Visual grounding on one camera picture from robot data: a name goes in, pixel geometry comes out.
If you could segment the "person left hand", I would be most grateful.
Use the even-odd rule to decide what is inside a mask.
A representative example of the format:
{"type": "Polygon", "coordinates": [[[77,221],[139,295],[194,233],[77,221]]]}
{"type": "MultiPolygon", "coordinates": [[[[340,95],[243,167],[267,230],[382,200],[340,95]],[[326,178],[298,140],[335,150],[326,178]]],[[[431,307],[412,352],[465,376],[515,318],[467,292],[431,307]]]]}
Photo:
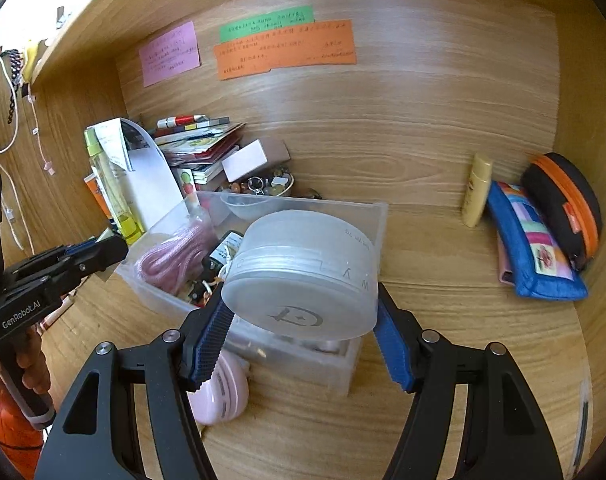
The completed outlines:
{"type": "Polygon", "coordinates": [[[15,350],[17,363],[23,370],[23,385],[37,394],[49,393],[50,374],[46,356],[42,350],[42,338],[34,327],[30,327],[26,334],[17,341],[15,350]]]}

